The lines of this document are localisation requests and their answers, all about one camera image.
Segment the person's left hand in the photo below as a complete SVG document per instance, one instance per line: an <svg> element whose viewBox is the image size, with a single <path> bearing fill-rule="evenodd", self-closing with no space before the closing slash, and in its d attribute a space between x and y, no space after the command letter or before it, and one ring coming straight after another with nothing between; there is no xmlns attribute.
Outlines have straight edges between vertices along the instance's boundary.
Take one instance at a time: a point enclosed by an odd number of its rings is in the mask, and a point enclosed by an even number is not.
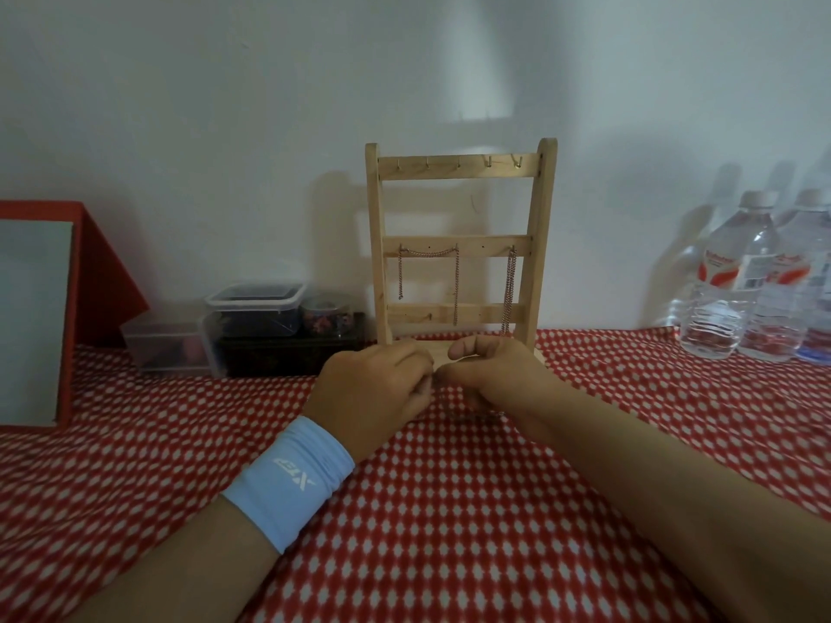
<svg viewBox="0 0 831 623"><path fill-rule="evenodd" d="M303 416L327 430L355 463L367 460L418 415L401 415L396 342L333 355L323 366Z"/></svg>

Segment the person's right hand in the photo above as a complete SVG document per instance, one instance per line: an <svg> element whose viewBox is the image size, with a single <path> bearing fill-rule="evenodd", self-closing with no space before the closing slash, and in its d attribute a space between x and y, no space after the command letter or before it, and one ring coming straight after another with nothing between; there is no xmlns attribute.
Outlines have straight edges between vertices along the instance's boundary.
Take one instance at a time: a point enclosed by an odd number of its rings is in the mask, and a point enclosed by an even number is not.
<svg viewBox="0 0 831 623"><path fill-rule="evenodd" d="M554 447L554 418L570 386L513 338L497 357L499 391L507 416L529 440Z"/></svg>

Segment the person's left forearm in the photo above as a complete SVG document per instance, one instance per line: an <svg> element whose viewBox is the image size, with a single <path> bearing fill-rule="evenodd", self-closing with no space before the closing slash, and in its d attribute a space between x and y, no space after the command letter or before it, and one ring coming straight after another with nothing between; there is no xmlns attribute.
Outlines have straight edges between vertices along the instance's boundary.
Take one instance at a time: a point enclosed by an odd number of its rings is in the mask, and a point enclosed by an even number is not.
<svg viewBox="0 0 831 623"><path fill-rule="evenodd" d="M278 557L220 496L66 623L234 623Z"/></svg>

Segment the person's right forearm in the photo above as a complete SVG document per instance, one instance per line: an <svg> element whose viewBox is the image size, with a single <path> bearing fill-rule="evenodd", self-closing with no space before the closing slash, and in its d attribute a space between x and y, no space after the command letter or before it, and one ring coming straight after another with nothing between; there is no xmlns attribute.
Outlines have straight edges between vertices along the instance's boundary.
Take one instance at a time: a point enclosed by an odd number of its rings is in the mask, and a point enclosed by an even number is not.
<svg viewBox="0 0 831 623"><path fill-rule="evenodd" d="M525 419L734 623L831 623L831 522L549 379Z"/></svg>

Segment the small clear bead jar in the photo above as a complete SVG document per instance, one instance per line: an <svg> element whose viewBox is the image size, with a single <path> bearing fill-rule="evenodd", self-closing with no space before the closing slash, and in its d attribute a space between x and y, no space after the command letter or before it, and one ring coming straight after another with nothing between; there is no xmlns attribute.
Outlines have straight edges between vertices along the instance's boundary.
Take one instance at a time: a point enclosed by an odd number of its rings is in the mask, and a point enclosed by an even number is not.
<svg viewBox="0 0 831 623"><path fill-rule="evenodd" d="M300 303L305 334L317 337L344 337L355 331L351 298L339 292L314 292Z"/></svg>

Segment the black box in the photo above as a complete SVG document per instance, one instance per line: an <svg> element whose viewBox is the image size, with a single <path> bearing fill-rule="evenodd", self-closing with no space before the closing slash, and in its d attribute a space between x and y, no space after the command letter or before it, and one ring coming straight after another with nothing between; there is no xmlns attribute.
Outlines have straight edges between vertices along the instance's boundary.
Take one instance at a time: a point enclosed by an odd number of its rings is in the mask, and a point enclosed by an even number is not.
<svg viewBox="0 0 831 623"><path fill-rule="evenodd" d="M221 337L216 347L229 378L318 376L333 356L362 350L366 315L354 314L354 330L343 336L314 336L299 331L287 337Z"/></svg>

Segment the wooden jewelry stand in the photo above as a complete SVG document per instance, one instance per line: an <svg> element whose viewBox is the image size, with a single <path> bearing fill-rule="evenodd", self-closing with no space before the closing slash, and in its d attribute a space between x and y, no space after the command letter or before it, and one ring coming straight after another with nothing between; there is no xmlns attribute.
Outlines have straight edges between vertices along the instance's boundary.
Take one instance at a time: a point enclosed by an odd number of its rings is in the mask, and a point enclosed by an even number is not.
<svg viewBox="0 0 831 623"><path fill-rule="evenodd" d="M365 145L370 261L377 342L393 341L395 324L498 325L544 363L536 347L538 317L552 218L558 141L541 138L533 153L383 156L377 143ZM382 184L398 181L530 178L528 222L522 234L394 236L387 233ZM506 260L501 303L460 303L461 260ZM403 261L451 259L451 303L405 303Z"/></svg>

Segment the red white patterned tablecloth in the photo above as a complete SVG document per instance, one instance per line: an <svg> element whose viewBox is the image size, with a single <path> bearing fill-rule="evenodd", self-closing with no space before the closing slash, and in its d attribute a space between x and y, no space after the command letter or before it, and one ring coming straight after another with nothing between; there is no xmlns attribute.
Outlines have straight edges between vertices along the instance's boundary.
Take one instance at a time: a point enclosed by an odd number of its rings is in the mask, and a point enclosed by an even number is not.
<svg viewBox="0 0 831 623"><path fill-rule="evenodd" d="M831 520L831 366L709 361L676 331L538 331L551 369ZM140 374L75 354L73 416L0 432L0 623L61 620L176 531L300 412L310 378ZM457 390L364 462L241 620L720 616L571 466Z"/></svg>

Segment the light blue wristband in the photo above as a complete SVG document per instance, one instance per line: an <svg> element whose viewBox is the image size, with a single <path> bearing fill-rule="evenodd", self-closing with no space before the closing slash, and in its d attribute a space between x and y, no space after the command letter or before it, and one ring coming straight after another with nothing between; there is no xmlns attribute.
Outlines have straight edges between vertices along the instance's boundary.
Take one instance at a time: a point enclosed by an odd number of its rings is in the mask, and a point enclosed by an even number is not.
<svg viewBox="0 0 831 623"><path fill-rule="evenodd" d="M221 495L284 554L355 467L337 439L300 416Z"/></svg>

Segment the clear lidded plastic container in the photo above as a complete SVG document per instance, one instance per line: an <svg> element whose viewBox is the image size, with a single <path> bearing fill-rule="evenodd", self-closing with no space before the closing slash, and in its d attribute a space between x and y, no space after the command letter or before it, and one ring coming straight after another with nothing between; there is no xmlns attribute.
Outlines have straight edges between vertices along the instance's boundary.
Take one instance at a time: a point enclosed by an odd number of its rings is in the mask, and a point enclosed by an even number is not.
<svg viewBox="0 0 831 623"><path fill-rule="evenodd" d="M290 337L300 331L304 282L241 282L204 299L220 314L223 338Z"/></svg>

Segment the clear plastic box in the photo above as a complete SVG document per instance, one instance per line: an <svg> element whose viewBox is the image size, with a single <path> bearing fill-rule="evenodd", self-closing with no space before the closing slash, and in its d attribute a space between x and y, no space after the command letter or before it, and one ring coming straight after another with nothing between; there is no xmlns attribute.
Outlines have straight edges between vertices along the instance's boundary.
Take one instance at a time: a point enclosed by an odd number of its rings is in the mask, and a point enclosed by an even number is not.
<svg viewBox="0 0 831 623"><path fill-rule="evenodd" d="M222 328L216 314L157 318L147 313L121 325L120 334L142 374L215 379L227 376L219 351Z"/></svg>

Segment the clear water bottle red label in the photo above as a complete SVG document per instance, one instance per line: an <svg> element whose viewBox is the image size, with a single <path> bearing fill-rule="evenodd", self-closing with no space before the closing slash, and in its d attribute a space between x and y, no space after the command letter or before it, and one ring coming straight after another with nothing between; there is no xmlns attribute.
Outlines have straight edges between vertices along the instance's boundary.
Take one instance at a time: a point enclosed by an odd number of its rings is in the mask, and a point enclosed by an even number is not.
<svg viewBox="0 0 831 623"><path fill-rule="evenodd" d="M802 190L775 228L778 252L737 350L784 362L804 341L831 269L831 187Z"/></svg>
<svg viewBox="0 0 831 623"><path fill-rule="evenodd" d="M816 366L831 366L831 251L805 338L795 356Z"/></svg>
<svg viewBox="0 0 831 623"><path fill-rule="evenodd" d="M740 344L780 253L775 200L771 191L746 191L708 238L680 322L680 346L691 355L723 360Z"/></svg>

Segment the red framed mirror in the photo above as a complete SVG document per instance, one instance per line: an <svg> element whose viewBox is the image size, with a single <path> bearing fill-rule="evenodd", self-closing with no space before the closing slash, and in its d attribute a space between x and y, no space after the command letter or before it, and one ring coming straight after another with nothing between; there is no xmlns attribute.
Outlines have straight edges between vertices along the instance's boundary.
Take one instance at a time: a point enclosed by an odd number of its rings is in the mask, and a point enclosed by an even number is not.
<svg viewBox="0 0 831 623"><path fill-rule="evenodd" d="M0 432L67 428L76 347L148 309L82 202L0 200Z"/></svg>

